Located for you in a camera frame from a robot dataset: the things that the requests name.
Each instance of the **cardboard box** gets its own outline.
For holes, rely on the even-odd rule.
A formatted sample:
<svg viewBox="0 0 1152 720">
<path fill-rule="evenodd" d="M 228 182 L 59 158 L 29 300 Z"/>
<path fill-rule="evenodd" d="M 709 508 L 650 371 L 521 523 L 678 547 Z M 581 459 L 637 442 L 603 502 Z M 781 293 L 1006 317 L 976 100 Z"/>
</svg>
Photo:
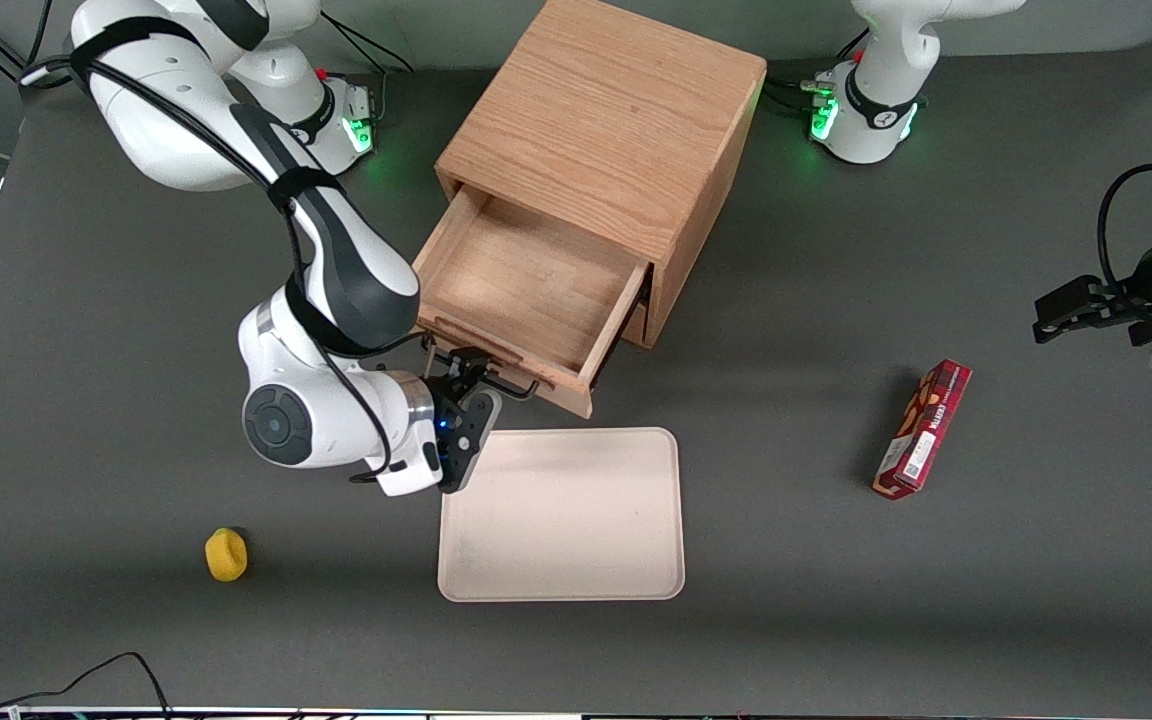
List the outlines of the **cardboard box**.
<svg viewBox="0 0 1152 720">
<path fill-rule="evenodd" d="M 900 500 L 923 488 L 969 379 L 972 379 L 972 369 L 954 359 L 943 361 L 923 376 L 918 392 L 905 407 L 900 432 L 887 446 L 887 455 L 878 468 L 874 477 L 878 493 Z"/>
</svg>

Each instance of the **wooden cabinet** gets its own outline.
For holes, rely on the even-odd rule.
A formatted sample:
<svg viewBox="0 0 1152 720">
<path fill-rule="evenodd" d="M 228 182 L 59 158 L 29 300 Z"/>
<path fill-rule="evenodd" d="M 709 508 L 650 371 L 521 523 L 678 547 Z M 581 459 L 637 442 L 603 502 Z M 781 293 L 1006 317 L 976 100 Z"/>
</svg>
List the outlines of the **wooden cabinet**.
<svg viewBox="0 0 1152 720">
<path fill-rule="evenodd" d="M 589 418 L 652 347 L 722 209 L 767 66 L 596 0 L 548 0 L 435 161 L 450 206 L 422 327 Z"/>
</svg>

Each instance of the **open drawer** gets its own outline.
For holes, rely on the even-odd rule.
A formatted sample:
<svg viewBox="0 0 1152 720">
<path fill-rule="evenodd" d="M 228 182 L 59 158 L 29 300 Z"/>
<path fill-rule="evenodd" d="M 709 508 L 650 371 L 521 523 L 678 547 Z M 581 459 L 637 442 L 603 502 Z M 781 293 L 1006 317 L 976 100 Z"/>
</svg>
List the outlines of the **open drawer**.
<svg viewBox="0 0 1152 720">
<path fill-rule="evenodd" d="M 419 325 L 479 347 L 500 377 L 581 418 L 639 300 L 649 262 L 561 220 L 462 185 L 415 263 Z"/>
</svg>

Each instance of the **gray tabletop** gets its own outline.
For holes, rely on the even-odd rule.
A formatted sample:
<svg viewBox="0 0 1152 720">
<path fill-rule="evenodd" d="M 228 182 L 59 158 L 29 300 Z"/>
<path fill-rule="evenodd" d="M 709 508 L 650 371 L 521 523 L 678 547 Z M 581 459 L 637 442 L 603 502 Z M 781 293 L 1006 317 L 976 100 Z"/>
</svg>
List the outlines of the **gray tabletop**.
<svg viewBox="0 0 1152 720">
<path fill-rule="evenodd" d="M 408 259 L 486 81 L 394 77 L 346 179 Z M 156 185 L 77 91 L 32 97 L 0 196 L 0 700 L 138 650 L 177 705 L 1152 717 L 1146 354 L 1029 334 L 1096 272 L 1105 187 L 1152 161 L 1152 46 L 950 59 L 929 96 L 873 168 L 759 109 L 662 341 L 612 357 L 591 424 L 679 439 L 681 597 L 500 606 L 439 596 L 434 492 L 247 448 L 234 332 L 291 263 L 260 194 Z M 1137 182 L 1123 268 L 1152 245 Z M 882 500 L 946 356 L 977 372 L 958 418 L 922 495 Z M 539 401 L 500 424 L 584 425 Z M 238 583 L 202 561 L 221 525 L 251 541 Z M 71 694 L 151 697 L 134 667 Z"/>
</svg>

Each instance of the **beige tray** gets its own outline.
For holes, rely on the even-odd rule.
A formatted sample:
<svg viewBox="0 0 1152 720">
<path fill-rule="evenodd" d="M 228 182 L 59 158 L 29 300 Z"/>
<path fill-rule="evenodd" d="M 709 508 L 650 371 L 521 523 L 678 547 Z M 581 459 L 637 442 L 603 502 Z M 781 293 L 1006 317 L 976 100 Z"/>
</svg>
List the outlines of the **beige tray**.
<svg viewBox="0 0 1152 720">
<path fill-rule="evenodd" d="M 682 583 L 669 430 L 502 430 L 465 488 L 444 497 L 447 600 L 669 600 Z"/>
</svg>

